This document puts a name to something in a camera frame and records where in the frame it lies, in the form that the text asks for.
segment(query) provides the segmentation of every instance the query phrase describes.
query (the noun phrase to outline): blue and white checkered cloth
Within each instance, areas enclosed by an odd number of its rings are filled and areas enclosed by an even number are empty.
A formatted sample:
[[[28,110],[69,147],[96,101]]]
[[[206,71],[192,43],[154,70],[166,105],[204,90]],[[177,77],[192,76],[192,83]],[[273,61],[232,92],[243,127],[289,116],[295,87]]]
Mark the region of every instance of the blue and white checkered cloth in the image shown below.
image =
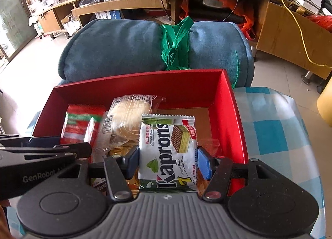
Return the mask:
[[[323,187],[295,100],[266,87],[234,88],[249,158],[257,158],[311,193],[319,216],[311,232],[325,238]]]

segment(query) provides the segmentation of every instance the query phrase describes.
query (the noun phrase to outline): red plastic bag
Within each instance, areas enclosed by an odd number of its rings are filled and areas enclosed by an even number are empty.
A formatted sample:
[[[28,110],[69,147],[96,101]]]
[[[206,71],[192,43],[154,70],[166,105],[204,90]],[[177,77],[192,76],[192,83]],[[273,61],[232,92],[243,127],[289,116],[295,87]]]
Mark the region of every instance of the red plastic bag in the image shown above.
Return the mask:
[[[332,33],[332,16],[312,15],[307,18]]]
[[[105,111],[104,106],[69,105],[60,144],[88,142],[93,146]]]
[[[218,0],[223,3],[224,7],[228,7],[231,10],[235,8],[237,0]],[[180,19],[184,19],[189,15],[189,0],[183,0],[180,8],[183,9],[184,12],[180,14]],[[234,14],[238,16],[244,17],[246,20],[243,24],[238,24],[238,27],[241,29],[244,36],[253,40],[255,38],[255,34],[252,30],[252,26],[254,25],[254,8],[253,5],[250,4],[249,0],[240,0],[234,10]]]

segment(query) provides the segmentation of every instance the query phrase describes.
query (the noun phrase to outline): black cable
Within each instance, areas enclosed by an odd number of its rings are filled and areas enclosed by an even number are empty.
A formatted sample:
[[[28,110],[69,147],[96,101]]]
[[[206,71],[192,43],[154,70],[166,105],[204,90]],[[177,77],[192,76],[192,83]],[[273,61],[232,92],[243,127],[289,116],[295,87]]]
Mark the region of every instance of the black cable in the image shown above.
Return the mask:
[[[169,17],[174,23],[176,23],[176,22],[172,19],[172,17],[168,15],[168,13],[167,13],[167,11],[166,11],[166,8],[165,8],[165,6],[164,6],[164,2],[163,2],[163,0],[161,0],[161,3],[162,3],[162,5],[163,5],[163,8],[164,8],[164,11],[165,11],[166,15],[167,15],[167,16],[168,16],[168,17]]]
[[[224,21],[226,21],[229,17],[230,17],[230,15],[232,15],[233,14],[233,12],[235,11],[235,9],[236,9],[236,7],[237,7],[237,4],[238,4],[238,2],[239,2],[239,0],[236,0],[236,4],[235,4],[235,7],[234,7],[234,9],[232,10],[232,12],[222,21],[222,22],[224,22]]]

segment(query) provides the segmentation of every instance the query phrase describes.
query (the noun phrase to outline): plastic container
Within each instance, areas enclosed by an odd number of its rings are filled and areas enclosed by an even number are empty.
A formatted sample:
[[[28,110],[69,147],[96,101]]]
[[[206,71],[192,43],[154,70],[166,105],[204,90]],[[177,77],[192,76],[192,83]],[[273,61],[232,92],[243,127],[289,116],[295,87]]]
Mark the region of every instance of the plastic container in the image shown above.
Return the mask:
[[[108,109],[115,97],[130,94],[165,97],[159,110],[208,107],[211,135],[220,143],[216,155],[236,163],[248,162],[239,111],[223,69],[158,71],[57,86],[40,113],[33,135],[60,135],[68,104],[104,105]],[[233,179],[229,193],[243,186],[243,179]]]
[[[85,6],[89,6],[89,5],[93,5],[96,3],[99,3],[100,0],[81,0],[80,4],[78,5],[78,7],[85,7]]]

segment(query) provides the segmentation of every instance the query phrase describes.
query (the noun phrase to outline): silver screw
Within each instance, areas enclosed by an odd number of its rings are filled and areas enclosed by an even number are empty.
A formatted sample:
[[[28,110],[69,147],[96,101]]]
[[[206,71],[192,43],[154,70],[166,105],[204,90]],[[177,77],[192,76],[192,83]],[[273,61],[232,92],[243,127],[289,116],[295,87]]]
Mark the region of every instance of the silver screw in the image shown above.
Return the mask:
[[[205,194],[205,197],[209,200],[216,200],[221,197],[221,193],[218,191],[209,191]]]
[[[173,198],[173,197],[172,197],[171,195],[167,194],[167,195],[163,196],[163,198],[164,198],[165,200],[169,200],[169,199],[171,199],[171,198]]]
[[[131,196],[131,193],[128,191],[118,191],[114,194],[114,198],[118,200],[125,200]]]

